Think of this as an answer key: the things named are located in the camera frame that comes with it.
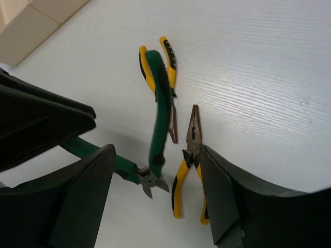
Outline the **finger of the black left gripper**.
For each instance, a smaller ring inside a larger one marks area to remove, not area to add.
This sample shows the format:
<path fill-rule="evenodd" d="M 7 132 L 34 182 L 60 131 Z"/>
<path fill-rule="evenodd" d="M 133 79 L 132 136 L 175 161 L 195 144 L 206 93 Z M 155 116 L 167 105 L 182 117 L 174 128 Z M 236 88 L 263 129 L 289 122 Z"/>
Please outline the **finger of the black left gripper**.
<path fill-rule="evenodd" d="M 96 113 L 1 70 L 1 170 L 96 127 Z"/>

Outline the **cream divided plastic tray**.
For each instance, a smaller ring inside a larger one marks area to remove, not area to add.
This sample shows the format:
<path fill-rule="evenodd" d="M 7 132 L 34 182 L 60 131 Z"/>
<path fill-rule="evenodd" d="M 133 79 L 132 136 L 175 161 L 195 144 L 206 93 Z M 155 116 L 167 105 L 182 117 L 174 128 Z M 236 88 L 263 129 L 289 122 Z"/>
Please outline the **cream divided plastic tray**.
<path fill-rule="evenodd" d="M 1 63 L 17 66 L 88 1 L 1 1 Z"/>

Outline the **green handled diagonal cutters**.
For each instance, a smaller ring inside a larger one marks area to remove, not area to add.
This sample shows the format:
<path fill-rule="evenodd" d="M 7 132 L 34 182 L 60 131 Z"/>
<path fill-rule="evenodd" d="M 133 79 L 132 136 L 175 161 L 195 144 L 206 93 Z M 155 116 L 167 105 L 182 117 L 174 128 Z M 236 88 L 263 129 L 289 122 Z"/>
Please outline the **green handled diagonal cutters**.
<path fill-rule="evenodd" d="M 155 88 L 154 94 L 157 102 L 157 115 L 149 149 L 148 167 L 139 168 L 134 162 L 116 155 L 114 172 L 124 180 L 141 185 L 144 193 L 152 198 L 152 187 L 169 192 L 169 186 L 162 175 L 162 167 L 165 164 L 163 154 L 171 119 L 172 96 L 167 71 L 160 53 L 141 46 L 139 62 L 146 82 L 151 83 Z"/>

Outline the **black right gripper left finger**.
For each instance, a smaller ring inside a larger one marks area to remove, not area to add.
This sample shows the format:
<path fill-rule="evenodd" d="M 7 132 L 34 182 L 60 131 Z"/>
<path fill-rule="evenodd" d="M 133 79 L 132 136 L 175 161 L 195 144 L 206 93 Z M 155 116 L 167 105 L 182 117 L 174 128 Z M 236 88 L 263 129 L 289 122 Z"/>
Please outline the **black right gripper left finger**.
<path fill-rule="evenodd" d="M 115 148 L 14 188 L 1 188 L 1 247 L 94 247 Z"/>

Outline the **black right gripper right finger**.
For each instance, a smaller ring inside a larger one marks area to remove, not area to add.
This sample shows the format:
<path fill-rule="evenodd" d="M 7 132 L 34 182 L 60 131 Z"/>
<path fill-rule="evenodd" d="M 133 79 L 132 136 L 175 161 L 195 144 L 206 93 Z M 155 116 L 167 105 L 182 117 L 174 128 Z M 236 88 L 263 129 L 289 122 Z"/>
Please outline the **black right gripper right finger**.
<path fill-rule="evenodd" d="M 203 145 L 202 181 L 217 247 L 330 247 L 330 189 L 281 187 Z"/>

